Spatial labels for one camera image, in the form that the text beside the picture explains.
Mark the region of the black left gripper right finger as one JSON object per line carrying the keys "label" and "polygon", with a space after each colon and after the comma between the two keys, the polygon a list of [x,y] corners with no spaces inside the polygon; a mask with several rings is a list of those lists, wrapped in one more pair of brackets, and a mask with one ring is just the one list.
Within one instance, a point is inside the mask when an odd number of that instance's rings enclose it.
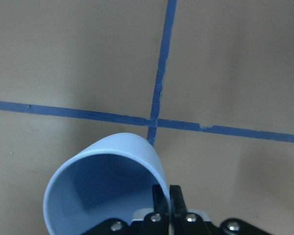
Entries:
{"label": "black left gripper right finger", "polygon": [[170,185],[170,199],[173,217],[180,217],[187,212],[182,189],[179,185]]}

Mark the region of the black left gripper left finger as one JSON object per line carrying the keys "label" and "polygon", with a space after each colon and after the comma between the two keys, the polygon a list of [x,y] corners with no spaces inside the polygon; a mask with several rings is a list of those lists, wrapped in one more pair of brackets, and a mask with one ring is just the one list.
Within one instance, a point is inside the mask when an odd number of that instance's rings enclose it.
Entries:
{"label": "black left gripper left finger", "polygon": [[170,215],[171,202],[165,196],[160,185],[152,186],[152,201],[154,213]]}

